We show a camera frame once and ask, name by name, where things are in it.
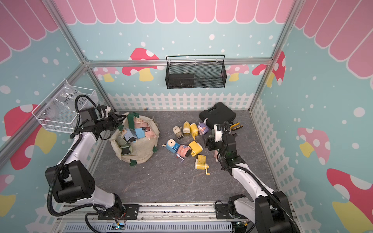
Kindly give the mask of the pink boxy pencil sharpener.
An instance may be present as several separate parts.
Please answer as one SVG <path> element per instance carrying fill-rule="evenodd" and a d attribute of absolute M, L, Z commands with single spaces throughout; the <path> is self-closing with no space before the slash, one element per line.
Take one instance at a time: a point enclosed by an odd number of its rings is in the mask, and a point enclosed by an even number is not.
<path fill-rule="evenodd" d="M 219 152 L 217 150 L 214 151 L 214 158 L 216 162 L 218 162 Z"/>

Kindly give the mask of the purple pencil sharpener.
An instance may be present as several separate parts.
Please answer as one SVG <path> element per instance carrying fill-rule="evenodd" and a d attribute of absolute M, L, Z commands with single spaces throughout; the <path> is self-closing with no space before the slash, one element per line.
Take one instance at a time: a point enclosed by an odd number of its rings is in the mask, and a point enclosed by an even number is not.
<path fill-rule="evenodd" d="M 200 136 L 205 135 L 209 131 L 209 127 L 207 126 L 207 120 L 208 118 L 205 118 L 203 122 L 199 122 L 197 125 Z"/>

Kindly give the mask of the beige canvas tote bag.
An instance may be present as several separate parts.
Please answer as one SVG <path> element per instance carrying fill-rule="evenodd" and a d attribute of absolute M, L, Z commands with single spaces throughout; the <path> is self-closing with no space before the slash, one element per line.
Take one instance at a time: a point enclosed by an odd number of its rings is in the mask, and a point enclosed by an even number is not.
<path fill-rule="evenodd" d="M 139 115 L 138 113 L 125 113 L 126 119 L 118 126 L 117 130 L 112 134 L 110 138 L 110 144 L 115 153 L 115 156 L 123 162 L 129 163 L 131 166 L 142 164 L 147 162 L 151 156 L 157 151 L 158 139 L 160 135 L 160 130 L 157 123 L 153 118 Z M 158 135 L 158 138 L 151 138 L 148 140 L 146 137 L 137 139 L 134 142 L 126 142 L 123 139 L 123 130 L 125 128 L 130 128 L 135 130 L 134 117 L 139 117 L 143 120 L 149 122 L 149 127 Z M 132 146 L 133 152 L 130 155 L 122 156 L 120 153 L 120 148 L 123 145 L 129 144 Z"/>

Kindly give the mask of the pink round character sharpener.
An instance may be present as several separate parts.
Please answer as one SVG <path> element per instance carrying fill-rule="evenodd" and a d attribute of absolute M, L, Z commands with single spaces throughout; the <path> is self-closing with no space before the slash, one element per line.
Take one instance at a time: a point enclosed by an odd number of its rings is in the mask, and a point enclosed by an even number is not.
<path fill-rule="evenodd" d="M 176 152 L 176 156 L 180 158 L 182 161 L 184 161 L 190 155 L 191 155 L 191 147 L 187 145 L 180 145 Z"/>

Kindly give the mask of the cream pencil sharpener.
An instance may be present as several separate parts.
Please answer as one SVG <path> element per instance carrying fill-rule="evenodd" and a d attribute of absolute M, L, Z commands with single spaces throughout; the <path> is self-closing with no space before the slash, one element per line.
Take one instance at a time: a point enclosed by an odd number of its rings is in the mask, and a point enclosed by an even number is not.
<path fill-rule="evenodd" d="M 177 137 L 178 140 L 182 139 L 184 137 L 183 131 L 181 127 L 174 126 L 173 127 L 173 133 Z"/>

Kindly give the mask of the blue pencil sharpener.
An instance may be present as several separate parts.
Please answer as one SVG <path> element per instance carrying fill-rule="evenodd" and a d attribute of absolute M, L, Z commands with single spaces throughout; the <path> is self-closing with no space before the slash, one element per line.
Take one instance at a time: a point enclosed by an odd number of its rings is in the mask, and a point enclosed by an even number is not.
<path fill-rule="evenodd" d="M 169 139 L 166 144 L 162 145 L 165 147 L 167 150 L 171 151 L 172 153 L 177 153 L 180 144 L 177 143 L 174 139 Z"/>

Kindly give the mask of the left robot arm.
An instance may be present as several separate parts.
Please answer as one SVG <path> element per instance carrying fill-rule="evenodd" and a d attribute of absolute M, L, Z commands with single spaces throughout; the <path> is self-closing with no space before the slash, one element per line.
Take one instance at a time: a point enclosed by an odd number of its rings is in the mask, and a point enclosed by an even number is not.
<path fill-rule="evenodd" d="M 49 184 L 47 210 L 52 216 L 64 216 L 91 207 L 97 214 L 120 218 L 126 210 L 119 196 L 97 187 L 82 160 L 102 138 L 101 134 L 115 131 L 126 116 L 116 114 L 108 106 L 96 104 L 84 94 L 76 97 L 74 107 L 78 119 L 71 134 L 73 144 L 56 166 L 45 171 Z"/>

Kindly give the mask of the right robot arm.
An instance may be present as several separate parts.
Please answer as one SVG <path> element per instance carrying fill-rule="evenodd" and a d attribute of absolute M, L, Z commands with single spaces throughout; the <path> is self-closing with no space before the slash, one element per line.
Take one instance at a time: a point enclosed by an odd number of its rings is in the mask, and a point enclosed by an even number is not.
<path fill-rule="evenodd" d="M 236 134 L 231 133 L 229 122 L 214 125 L 206 148 L 216 150 L 217 161 L 245 188 L 251 198 L 244 195 L 231 197 L 230 214 L 250 220 L 259 233 L 299 233 L 287 196 L 265 185 L 238 154 Z"/>

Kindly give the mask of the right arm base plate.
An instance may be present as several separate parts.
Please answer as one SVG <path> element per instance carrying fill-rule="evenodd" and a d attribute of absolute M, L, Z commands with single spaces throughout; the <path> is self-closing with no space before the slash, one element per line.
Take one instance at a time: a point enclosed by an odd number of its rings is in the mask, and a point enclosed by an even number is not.
<path fill-rule="evenodd" d="M 216 219 L 242 219 L 241 215 L 233 214 L 227 203 L 217 201 L 214 203 Z"/>

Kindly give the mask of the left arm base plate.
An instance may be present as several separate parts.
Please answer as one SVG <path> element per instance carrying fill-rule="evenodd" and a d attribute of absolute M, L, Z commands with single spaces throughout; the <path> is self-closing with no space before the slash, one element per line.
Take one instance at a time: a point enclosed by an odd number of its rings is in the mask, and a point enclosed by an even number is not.
<path fill-rule="evenodd" d="M 137 220 L 139 204 L 123 204 L 121 209 L 112 207 L 109 211 L 99 214 L 98 220 Z"/>

